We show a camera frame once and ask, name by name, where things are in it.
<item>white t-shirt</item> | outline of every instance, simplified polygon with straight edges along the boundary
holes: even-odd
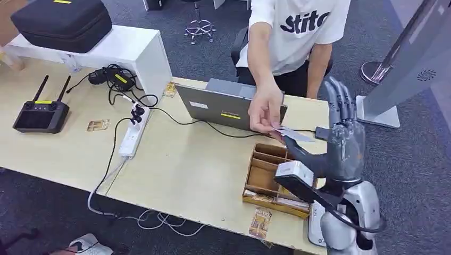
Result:
[[[274,75],[302,66],[314,44],[330,44],[343,37],[350,0],[253,0],[249,28],[271,25],[270,60]],[[247,45],[237,67],[248,67]]]

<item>robotic hand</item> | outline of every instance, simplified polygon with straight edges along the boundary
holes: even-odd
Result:
[[[365,130],[356,120],[355,102],[347,87],[332,77],[324,85],[329,94],[327,153],[313,155],[292,138],[282,138],[289,153],[316,178],[327,178],[325,186],[317,190],[293,176],[275,181],[300,199],[316,200],[325,208],[321,231],[328,254],[377,254],[374,236],[385,226],[380,226],[374,186],[361,180]]]

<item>person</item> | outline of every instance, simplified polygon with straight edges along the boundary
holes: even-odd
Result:
[[[274,134],[281,90],[317,98],[332,43],[343,37],[349,5],[350,0],[252,1],[249,43],[236,65],[238,82],[257,86],[248,111],[252,130]]]

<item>stanchion base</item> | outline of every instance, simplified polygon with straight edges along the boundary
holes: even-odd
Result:
[[[364,96],[357,96],[357,119],[361,122],[370,123],[379,126],[386,126],[388,128],[398,129],[400,127],[399,117],[398,117],[398,109],[396,106],[393,106],[386,112],[376,116],[376,117],[368,117],[365,116],[365,109],[363,107],[363,99]]]
[[[369,61],[366,62],[360,67],[360,77],[366,82],[373,86],[379,85],[379,81],[373,80],[372,77],[376,70],[378,69],[381,62],[378,61]]]

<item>power strip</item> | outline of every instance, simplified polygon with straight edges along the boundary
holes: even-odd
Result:
[[[147,107],[143,107],[144,114],[141,115],[143,119],[140,123],[133,126],[131,122],[126,132],[126,136],[122,140],[121,148],[119,149],[119,155],[122,157],[134,157],[136,150],[138,149],[139,142],[143,136],[144,128],[146,127],[147,121],[151,116],[151,110]]]

